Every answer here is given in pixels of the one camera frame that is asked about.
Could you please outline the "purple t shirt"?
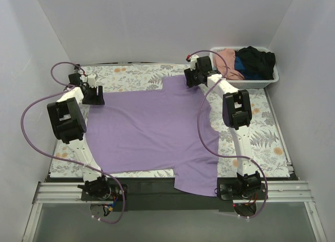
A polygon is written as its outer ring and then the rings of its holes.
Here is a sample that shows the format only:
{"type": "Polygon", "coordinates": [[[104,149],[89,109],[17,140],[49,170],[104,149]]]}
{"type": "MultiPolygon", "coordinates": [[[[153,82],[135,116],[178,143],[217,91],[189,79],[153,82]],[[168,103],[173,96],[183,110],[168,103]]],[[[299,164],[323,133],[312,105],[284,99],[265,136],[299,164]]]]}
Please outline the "purple t shirt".
{"type": "Polygon", "coordinates": [[[109,173],[172,169],[176,189],[211,196],[217,182],[219,133],[210,104],[183,75],[166,77],[160,90],[106,93],[90,106],[86,140],[109,173]]]}

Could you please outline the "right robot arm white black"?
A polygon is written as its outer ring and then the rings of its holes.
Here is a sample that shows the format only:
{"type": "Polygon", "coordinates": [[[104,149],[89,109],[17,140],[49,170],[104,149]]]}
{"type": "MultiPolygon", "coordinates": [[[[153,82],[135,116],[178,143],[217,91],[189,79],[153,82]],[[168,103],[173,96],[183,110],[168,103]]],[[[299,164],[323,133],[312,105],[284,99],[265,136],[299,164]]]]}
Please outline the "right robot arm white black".
{"type": "Polygon", "coordinates": [[[252,120],[250,97],[247,90],[233,87],[224,76],[212,70],[208,56],[189,55],[190,68],[184,71],[189,88],[204,84],[222,99],[222,118],[228,127],[237,158],[237,179],[233,183],[219,185],[218,193],[223,199],[240,197],[248,199],[261,190],[261,175],[252,159],[250,123],[252,120]]]}

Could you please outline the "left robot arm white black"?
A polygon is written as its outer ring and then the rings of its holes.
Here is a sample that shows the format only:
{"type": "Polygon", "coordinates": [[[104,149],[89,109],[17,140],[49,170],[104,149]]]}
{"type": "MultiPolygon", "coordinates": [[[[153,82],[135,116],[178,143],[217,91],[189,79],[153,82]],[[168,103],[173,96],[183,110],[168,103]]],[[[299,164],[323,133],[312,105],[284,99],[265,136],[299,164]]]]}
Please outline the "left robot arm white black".
{"type": "Polygon", "coordinates": [[[80,104],[103,106],[103,87],[96,85],[95,76],[84,78],[79,72],[70,74],[69,82],[75,88],[47,105],[51,126],[56,138],[67,145],[77,162],[83,164],[84,185],[79,188],[91,197],[106,200],[111,195],[111,187],[88,147],[86,122],[80,110],[80,104]]]}

